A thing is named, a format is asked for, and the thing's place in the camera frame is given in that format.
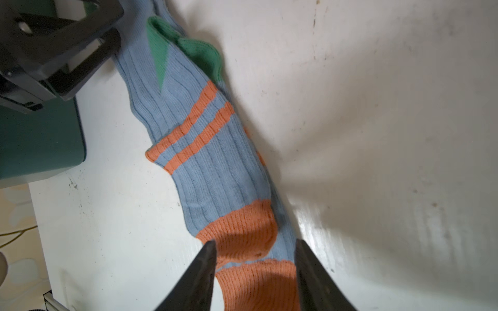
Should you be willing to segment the green divided tray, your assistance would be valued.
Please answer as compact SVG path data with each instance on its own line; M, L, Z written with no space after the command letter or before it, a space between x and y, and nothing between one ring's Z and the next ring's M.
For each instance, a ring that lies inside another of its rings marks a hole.
M86 159L77 101L53 99L30 114L1 108L1 188L46 180Z

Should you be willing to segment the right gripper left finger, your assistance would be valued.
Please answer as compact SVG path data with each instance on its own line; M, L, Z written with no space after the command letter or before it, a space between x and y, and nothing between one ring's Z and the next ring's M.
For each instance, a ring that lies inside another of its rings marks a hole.
M216 265L216 242L208 241L156 310L210 310Z

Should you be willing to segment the blue striped sock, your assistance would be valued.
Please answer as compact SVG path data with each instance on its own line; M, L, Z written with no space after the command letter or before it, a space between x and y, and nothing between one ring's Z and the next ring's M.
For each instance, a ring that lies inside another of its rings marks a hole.
M298 310L296 237L230 101L223 60L187 37L164 1L122 1L116 56L146 158L175 183L188 232L217 247L226 310Z

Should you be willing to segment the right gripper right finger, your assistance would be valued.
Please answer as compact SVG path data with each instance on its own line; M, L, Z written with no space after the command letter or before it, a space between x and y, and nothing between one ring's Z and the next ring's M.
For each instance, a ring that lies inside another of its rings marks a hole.
M296 240L294 262L302 311L356 311L302 239Z

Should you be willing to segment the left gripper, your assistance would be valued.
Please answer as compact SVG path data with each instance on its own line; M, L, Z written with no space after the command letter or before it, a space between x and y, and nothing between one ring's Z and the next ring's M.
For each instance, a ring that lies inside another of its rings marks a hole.
M68 73L58 70L47 79L54 92L68 101L118 52L121 37L112 27L123 17L124 10L119 1L94 3L98 9L93 14L47 35L36 36L32 27L8 1L1 2L2 107L30 114L41 110L44 102L56 98L44 83L26 70L57 70L103 34L99 48L74 70Z

